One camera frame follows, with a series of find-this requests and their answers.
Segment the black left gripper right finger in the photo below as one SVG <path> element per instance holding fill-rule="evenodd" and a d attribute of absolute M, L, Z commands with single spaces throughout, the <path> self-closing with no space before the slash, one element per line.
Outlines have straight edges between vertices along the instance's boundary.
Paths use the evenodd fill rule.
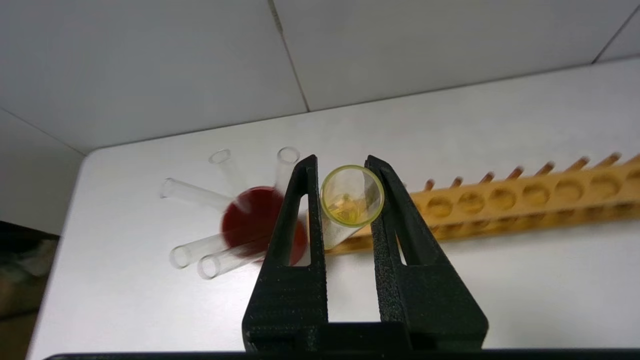
<path fill-rule="evenodd" d="M 381 321 L 403 325 L 415 350 L 480 350 L 489 321 L 398 174 L 374 155 L 365 167 L 385 194 L 382 212 L 372 223 Z"/>

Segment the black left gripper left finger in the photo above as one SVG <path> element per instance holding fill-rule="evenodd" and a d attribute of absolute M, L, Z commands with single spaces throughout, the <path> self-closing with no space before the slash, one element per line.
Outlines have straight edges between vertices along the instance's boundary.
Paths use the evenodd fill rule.
<path fill-rule="evenodd" d="M 294 167 L 262 268 L 242 319 L 247 351 L 313 351 L 329 321 L 326 260 L 319 199 L 318 158 Z M 291 266 L 298 208 L 309 207 L 310 264 Z"/>

